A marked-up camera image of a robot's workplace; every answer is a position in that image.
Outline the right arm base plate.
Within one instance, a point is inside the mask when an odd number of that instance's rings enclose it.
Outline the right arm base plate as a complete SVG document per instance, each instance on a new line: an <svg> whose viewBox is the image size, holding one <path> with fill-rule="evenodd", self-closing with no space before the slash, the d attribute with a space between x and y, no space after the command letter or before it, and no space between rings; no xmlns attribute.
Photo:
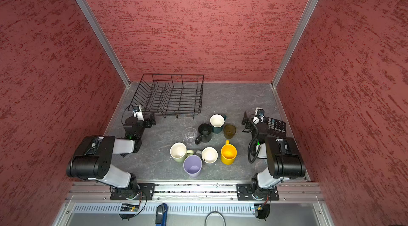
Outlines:
<svg viewBox="0 0 408 226"><path fill-rule="evenodd" d="M236 188L238 200L255 200L255 201L279 200L279 194L276 187L272 189L263 189L253 187L249 183L238 183L236 185Z"/></svg>

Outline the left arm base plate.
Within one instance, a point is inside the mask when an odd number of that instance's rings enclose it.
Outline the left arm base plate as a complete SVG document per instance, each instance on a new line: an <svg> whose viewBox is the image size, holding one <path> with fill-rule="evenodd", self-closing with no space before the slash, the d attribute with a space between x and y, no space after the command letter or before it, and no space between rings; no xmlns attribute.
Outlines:
<svg viewBox="0 0 408 226"><path fill-rule="evenodd" d="M152 200L155 187L154 183L139 183L134 189L112 187L110 200Z"/></svg>

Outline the black mug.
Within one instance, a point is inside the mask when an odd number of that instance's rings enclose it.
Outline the black mug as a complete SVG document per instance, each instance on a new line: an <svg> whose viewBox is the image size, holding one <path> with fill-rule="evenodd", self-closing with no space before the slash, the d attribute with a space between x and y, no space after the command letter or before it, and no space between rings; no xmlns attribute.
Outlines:
<svg viewBox="0 0 408 226"><path fill-rule="evenodd" d="M208 143L212 138L212 126L209 124L201 124L198 127L198 136L195 139L195 144L199 145L200 143Z"/></svg>

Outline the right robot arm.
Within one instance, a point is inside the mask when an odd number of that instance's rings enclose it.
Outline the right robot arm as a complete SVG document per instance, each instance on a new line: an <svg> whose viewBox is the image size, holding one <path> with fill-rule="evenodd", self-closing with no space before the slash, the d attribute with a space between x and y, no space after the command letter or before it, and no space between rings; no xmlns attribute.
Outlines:
<svg viewBox="0 0 408 226"><path fill-rule="evenodd" d="M295 140L287 137L286 123L266 117L263 109L255 114L244 114L243 133L252 136L248 144L249 163L265 159L267 168L256 173L250 184L237 185L239 200L278 200L276 186L291 179L302 178L306 166Z"/></svg>

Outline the teal mug white inside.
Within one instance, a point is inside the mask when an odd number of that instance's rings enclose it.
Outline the teal mug white inside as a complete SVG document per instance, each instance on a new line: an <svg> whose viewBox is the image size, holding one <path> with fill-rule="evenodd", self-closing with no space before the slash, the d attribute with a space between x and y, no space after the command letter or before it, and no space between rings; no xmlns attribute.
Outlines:
<svg viewBox="0 0 408 226"><path fill-rule="evenodd" d="M222 114L214 114L210 117L210 125L212 126L212 132L219 134L223 131L225 126L226 116Z"/></svg>

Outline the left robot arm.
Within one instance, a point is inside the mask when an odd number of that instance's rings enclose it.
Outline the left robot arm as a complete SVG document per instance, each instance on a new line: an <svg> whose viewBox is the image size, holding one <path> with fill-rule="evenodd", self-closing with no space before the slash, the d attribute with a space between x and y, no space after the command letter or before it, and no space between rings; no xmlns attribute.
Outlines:
<svg viewBox="0 0 408 226"><path fill-rule="evenodd" d="M152 200L154 183L138 184L135 174L112 165L112 156L138 153L144 130L156 124L155 114L147 118L131 116L125 120L124 138L87 136L75 150L67 166L67 176L97 181L109 186L111 200Z"/></svg>

